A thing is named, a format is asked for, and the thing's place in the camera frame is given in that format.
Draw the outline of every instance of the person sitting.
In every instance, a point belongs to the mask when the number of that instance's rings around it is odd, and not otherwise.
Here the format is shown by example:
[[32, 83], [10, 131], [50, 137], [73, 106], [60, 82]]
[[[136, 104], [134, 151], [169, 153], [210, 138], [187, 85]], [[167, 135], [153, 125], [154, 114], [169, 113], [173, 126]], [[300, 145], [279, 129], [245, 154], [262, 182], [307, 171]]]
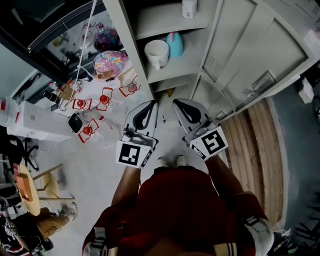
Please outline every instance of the person sitting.
[[25, 256], [49, 237], [78, 216], [78, 207], [73, 202], [69, 207], [64, 205], [59, 215], [52, 214], [48, 208], [42, 208], [38, 216], [29, 212], [9, 220], [0, 217], [0, 242], [8, 255]]
[[163, 158], [158, 163], [141, 186], [141, 170], [125, 168], [82, 255], [267, 255], [274, 237], [264, 210], [218, 156], [205, 161], [208, 174], [183, 155], [175, 168]]

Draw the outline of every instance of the wooden floor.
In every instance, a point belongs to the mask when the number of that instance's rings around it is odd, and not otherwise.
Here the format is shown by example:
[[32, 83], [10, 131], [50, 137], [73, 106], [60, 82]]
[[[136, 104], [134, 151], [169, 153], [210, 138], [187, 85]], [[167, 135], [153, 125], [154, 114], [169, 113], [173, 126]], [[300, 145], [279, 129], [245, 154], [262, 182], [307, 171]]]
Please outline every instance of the wooden floor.
[[272, 225], [283, 209], [283, 170], [274, 122], [265, 99], [221, 123], [227, 157], [245, 191], [253, 192]]

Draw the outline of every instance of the shelf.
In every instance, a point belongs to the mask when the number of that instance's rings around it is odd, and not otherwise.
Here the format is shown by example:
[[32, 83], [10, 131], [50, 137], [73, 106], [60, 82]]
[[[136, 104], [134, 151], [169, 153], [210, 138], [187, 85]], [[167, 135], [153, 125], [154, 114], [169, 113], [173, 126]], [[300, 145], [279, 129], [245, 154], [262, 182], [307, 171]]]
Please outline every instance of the shelf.
[[207, 28], [208, 22], [199, 12], [194, 15], [194, 18], [184, 18], [182, 3], [178, 2], [140, 10], [135, 26], [135, 38], [139, 40], [174, 31]]
[[189, 83], [194, 84], [196, 82], [197, 74], [186, 74], [159, 82], [152, 83], [152, 91], [154, 93], [161, 92], [170, 88], [176, 88], [184, 86]]
[[180, 77], [193, 73], [198, 73], [202, 55], [196, 53], [189, 36], [183, 35], [184, 51], [181, 57], [170, 58], [168, 62], [156, 70], [149, 62], [146, 63], [146, 75], [149, 84], [165, 79]]

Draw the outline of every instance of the red label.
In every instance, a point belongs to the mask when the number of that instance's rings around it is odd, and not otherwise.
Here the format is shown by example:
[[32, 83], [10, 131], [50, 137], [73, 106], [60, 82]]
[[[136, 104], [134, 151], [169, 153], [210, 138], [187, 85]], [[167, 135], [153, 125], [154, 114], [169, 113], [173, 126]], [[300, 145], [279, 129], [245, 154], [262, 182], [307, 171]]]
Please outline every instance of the red label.
[[3, 110], [3, 111], [6, 110], [6, 101], [5, 100], [1, 100], [0, 110]]
[[16, 113], [16, 117], [15, 117], [15, 123], [18, 122], [18, 119], [19, 119], [19, 115], [20, 115], [20, 112]]

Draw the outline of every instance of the gray wall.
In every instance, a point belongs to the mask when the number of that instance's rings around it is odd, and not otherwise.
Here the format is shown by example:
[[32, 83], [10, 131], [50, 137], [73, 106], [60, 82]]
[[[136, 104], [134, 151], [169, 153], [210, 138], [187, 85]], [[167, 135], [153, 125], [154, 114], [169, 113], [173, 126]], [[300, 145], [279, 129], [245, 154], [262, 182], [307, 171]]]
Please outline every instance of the gray wall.
[[32, 66], [0, 44], [0, 98], [10, 96], [33, 70]]
[[[314, 89], [316, 95], [320, 95], [319, 87]], [[272, 100], [282, 127], [290, 175], [285, 228], [293, 229], [300, 222], [313, 228], [316, 222], [309, 221], [308, 216], [318, 216], [307, 206], [317, 205], [316, 192], [320, 192], [320, 123], [312, 104], [303, 103], [295, 85]]]

